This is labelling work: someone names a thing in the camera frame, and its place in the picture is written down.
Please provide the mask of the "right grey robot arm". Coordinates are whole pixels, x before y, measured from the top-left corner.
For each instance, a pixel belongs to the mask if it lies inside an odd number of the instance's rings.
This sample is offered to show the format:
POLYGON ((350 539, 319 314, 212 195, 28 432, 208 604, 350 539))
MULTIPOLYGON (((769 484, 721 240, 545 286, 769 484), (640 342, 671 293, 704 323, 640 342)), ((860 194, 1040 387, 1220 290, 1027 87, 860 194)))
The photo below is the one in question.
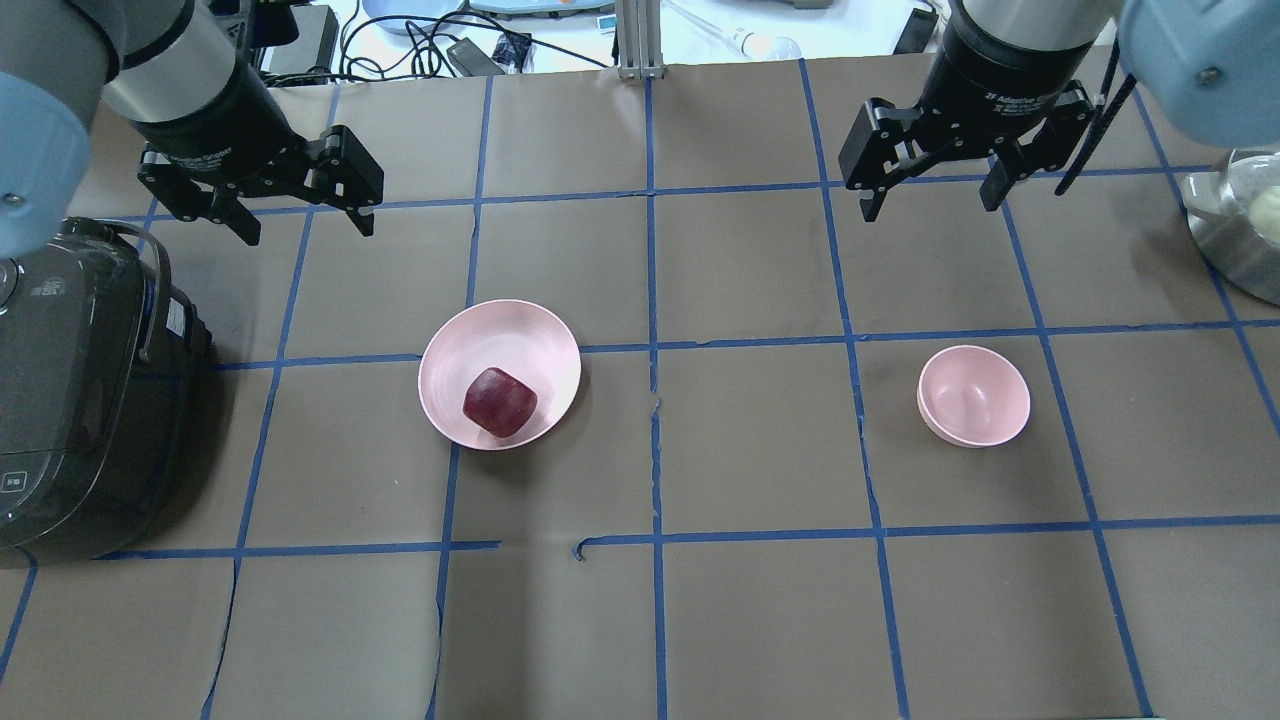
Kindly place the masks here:
POLYGON ((1064 193, 1140 86, 1197 143, 1276 143, 1277 18, 1275 1, 954 1, 919 99, 861 105, 844 184, 865 222, 942 163, 989 159, 988 211, 1042 170, 1064 193))

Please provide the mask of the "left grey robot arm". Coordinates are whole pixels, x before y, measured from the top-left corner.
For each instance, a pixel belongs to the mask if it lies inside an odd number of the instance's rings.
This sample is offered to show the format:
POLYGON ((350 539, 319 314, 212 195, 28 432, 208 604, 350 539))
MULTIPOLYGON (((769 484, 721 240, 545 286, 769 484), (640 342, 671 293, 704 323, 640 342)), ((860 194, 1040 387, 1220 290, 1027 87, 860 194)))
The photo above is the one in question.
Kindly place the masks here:
POLYGON ((365 237, 384 170, 346 126, 297 133, 205 1, 5 1, 1 247, 45 246, 91 160, 101 106, 146 142, 138 178, 180 222, 260 241, 246 199, 343 211, 365 237))

